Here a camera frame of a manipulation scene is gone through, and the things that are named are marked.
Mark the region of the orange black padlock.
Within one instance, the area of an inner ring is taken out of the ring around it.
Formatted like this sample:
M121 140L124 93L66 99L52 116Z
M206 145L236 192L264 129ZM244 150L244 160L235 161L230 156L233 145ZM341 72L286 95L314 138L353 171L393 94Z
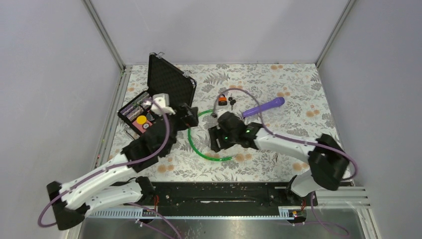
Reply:
M228 105L227 97L224 94L219 95L218 100L217 100L217 105L218 106L227 106Z

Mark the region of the green cable lock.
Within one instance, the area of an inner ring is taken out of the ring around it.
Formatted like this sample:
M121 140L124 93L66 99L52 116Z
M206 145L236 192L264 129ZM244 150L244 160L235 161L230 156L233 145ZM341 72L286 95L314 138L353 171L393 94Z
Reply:
M206 110L203 112L198 113L198 117L199 117L199 129L194 129L194 132L192 132L192 128L189 128L187 131L187 136L188 136L188 142L191 146L191 148L193 149L193 151L199 155L200 157L209 160L209 161L214 161L214 162L223 162L223 161L229 161L232 160L236 157L236 155L230 155L230 156L215 156L214 153L211 154L205 154L202 153L200 151L201 147L197 148L197 143L195 142L195 139L199 139L199 138L204 138L207 139L208 141L210 140L209 135L206 133L205 128L204 128L204 123L201 123L201 117L203 115L207 115L207 114L211 114L212 113L212 109L210 110Z

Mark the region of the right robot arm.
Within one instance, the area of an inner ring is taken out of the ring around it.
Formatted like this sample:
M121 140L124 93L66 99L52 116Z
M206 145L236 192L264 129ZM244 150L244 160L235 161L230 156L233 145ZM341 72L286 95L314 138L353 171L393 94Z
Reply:
M328 134L317 139L299 139L293 135L279 135L263 123L245 124L226 110L214 114L217 125L208 129L211 149L219 152L232 146L273 151L306 163L310 168L294 176L286 188L288 203L298 205L309 193L318 189L336 191L349 165L344 151Z

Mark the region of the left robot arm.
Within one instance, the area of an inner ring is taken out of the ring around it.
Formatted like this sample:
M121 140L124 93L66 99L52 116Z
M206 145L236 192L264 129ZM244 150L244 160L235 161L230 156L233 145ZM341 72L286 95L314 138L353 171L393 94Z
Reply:
M198 126L198 108L182 104L175 113L163 114L138 139L109 162L67 183L53 181L46 188L55 222L64 231L80 224L91 213L119 204L154 200L152 184L142 177L118 186L120 179L136 176L170 154L177 133Z

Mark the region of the black keys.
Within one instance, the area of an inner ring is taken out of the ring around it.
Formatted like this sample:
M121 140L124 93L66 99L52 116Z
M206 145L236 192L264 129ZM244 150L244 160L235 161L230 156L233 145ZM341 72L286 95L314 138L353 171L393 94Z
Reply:
M227 101L230 105L230 111L232 112L234 105L236 104L236 99L234 99L233 97L228 97Z

